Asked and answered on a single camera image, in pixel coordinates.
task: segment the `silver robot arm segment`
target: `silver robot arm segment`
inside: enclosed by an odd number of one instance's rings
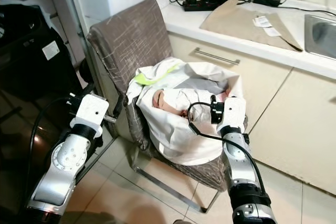
[[[211,113],[214,118],[221,119],[217,131],[222,138],[251,154],[248,135],[243,134],[245,107],[246,101],[242,98],[229,97],[225,103],[217,103],[213,98]],[[223,142],[222,161],[226,167],[225,180],[234,223],[277,223],[270,207],[271,201],[260,185],[250,158],[240,148]]]
[[[33,192],[27,209],[38,213],[62,216],[75,188],[76,175],[81,171],[87,158],[91,141],[102,134],[100,124],[109,103],[96,95],[87,94],[80,101],[71,132],[65,141],[56,146],[48,171]]]

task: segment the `drawer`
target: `drawer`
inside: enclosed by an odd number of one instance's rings
[[[250,132],[270,103],[291,67],[203,41],[169,34],[174,56],[186,62],[207,61],[241,75]]]
[[[250,134],[253,157],[336,195],[335,126],[336,80],[294,69]]]

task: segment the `kitchen counter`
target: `kitchen counter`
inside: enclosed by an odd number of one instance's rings
[[[293,6],[305,9],[326,9],[321,5],[297,0],[288,0],[284,6]],[[280,19],[291,32],[301,48],[304,48],[305,43],[305,14],[314,14],[316,16],[335,19],[335,17],[331,15],[318,12],[312,13],[293,9],[272,8],[254,3],[242,5],[241,8],[256,10],[263,13],[278,13]],[[305,51],[296,52],[277,48],[250,40],[239,39],[200,29],[200,25],[210,13],[211,12],[185,12],[182,7],[172,4],[162,9],[162,15],[169,32],[336,79],[336,60],[334,59],[317,56]]]

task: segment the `chair backrest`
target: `chair backrest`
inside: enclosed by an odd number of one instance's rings
[[[128,84],[137,68],[153,66],[172,56],[168,33],[156,0],[144,0],[93,25],[87,36],[124,106],[133,140],[142,151],[151,145],[147,122],[133,99],[127,105]]]

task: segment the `tiled floor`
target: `tiled floor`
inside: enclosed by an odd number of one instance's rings
[[[197,224],[232,223],[227,192],[219,196],[209,213],[198,213],[137,175],[129,165],[133,152],[132,143],[116,139],[76,187],[62,223],[171,224],[176,219]],[[215,194],[215,190],[156,160],[140,156],[139,166],[199,204],[207,206]],[[336,223],[336,198],[258,166],[279,224]]]

